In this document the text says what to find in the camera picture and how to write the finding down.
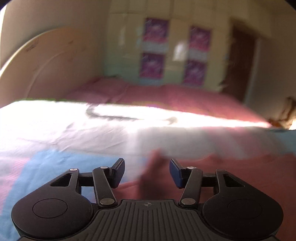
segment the cream wall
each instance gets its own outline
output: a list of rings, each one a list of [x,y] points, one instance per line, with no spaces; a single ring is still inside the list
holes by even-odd
[[[102,74],[109,0],[12,0],[4,15],[0,65],[32,37],[61,26],[83,29],[96,42],[96,74]]]
[[[231,19],[238,19],[265,37],[271,36],[271,15],[259,0],[113,0],[111,3],[104,73],[138,83],[142,33],[147,17],[170,20],[169,50],[164,83],[182,83],[187,58],[174,58],[177,45],[185,46],[191,25],[212,30],[204,88],[219,90],[229,50]]]
[[[276,15],[272,39],[262,40],[249,107],[278,118],[286,97],[296,97],[296,14]]]

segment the bed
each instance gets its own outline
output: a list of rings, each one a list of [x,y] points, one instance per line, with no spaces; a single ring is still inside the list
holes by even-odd
[[[93,57],[91,44],[85,43],[91,40],[80,31],[56,29],[29,41],[1,69],[1,240],[18,238],[10,218],[16,201],[65,170],[90,172],[122,157],[124,190],[124,185],[139,178],[155,149],[185,163],[204,168],[211,164],[209,170],[241,164],[238,176],[244,178],[252,171],[249,168],[256,168],[258,175],[249,175],[253,179],[248,181],[260,183],[259,189],[281,203],[285,223],[278,237],[293,240],[295,231],[289,222],[296,218],[291,206],[296,199],[286,195],[288,188],[296,187],[294,131],[270,128],[262,117],[221,94],[96,77],[87,64]],[[43,50],[50,46],[54,46],[51,51]],[[265,167],[272,168],[261,172]],[[261,182],[276,168],[281,174],[276,190],[287,181],[282,177],[290,178],[282,196],[271,191],[274,182]],[[84,188],[82,194],[94,201],[91,188]]]

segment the metal screw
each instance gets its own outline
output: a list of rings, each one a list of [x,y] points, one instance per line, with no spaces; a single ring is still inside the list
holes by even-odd
[[[196,201],[193,198],[183,198],[181,200],[181,203],[183,203],[184,205],[193,205],[196,203]]]
[[[100,200],[100,203],[102,205],[112,205],[113,203],[115,203],[115,200],[112,198],[103,198]]]

